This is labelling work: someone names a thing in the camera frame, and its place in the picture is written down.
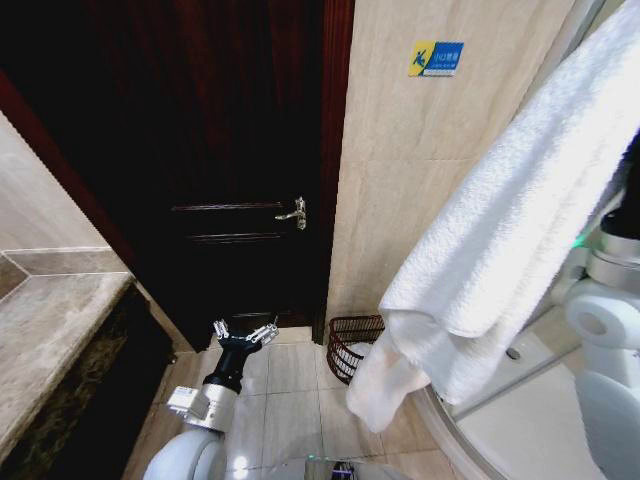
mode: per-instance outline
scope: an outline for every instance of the wire basket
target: wire basket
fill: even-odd
[[[364,317],[336,317],[329,322],[327,363],[342,383],[349,385],[364,357],[349,349],[356,343],[373,343],[384,330],[380,315]]]

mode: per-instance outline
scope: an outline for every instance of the white towel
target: white towel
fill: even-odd
[[[550,76],[418,242],[348,406],[372,431],[431,379],[456,404],[493,374],[640,126],[640,1]]]

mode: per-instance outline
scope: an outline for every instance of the bathroom floor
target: bathroom floor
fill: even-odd
[[[407,398],[393,423],[372,434],[346,407],[346,387],[326,364],[326,349],[311,342],[308,328],[282,329],[249,357],[243,389],[227,436],[228,479],[257,480],[288,459],[309,454],[387,463],[414,480],[462,480]],[[132,452],[123,479],[141,479],[146,465],[182,430],[164,403],[177,385],[198,386],[221,349],[178,354],[162,384]]]

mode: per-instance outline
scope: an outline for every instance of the countertop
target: countertop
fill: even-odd
[[[132,281],[126,272],[32,276],[0,301],[0,462]]]

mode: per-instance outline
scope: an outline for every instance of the marble wall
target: marble wall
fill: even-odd
[[[509,123],[573,0],[356,2],[327,318],[372,313]],[[453,78],[410,78],[417,40],[465,42]]]
[[[0,250],[107,246],[0,113]]]

